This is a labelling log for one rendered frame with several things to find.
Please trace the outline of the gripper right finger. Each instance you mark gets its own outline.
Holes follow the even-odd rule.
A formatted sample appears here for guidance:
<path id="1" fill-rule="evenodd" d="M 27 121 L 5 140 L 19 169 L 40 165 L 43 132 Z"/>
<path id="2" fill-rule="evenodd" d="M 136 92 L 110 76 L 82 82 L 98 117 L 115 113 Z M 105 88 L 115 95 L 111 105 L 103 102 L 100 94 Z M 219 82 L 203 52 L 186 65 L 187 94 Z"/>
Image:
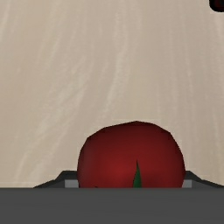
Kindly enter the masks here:
<path id="1" fill-rule="evenodd" d="M 224 185 L 219 185 L 214 182 L 201 179 L 193 172 L 186 171 L 182 187 L 183 188 L 224 188 Z"/>

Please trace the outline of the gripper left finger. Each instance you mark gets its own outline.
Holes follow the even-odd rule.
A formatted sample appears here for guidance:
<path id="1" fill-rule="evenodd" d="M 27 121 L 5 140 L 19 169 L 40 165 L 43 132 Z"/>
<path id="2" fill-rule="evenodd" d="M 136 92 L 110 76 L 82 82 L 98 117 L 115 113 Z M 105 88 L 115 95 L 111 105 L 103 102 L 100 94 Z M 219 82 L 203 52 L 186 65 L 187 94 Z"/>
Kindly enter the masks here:
<path id="1" fill-rule="evenodd" d="M 78 188 L 77 171 L 62 171 L 56 179 L 47 181 L 36 188 Z"/>

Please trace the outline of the red tomato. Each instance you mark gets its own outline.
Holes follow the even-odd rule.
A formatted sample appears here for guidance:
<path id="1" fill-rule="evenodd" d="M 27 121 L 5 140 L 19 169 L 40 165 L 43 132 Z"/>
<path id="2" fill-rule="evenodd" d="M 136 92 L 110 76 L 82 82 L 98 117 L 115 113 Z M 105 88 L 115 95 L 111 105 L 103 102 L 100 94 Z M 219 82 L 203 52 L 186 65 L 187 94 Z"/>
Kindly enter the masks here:
<path id="1" fill-rule="evenodd" d="M 181 187 L 186 174 L 182 152 L 172 134 L 156 124 L 127 122 L 89 136 L 80 150 L 80 187 L 133 186 L 136 170 L 143 187 Z"/>

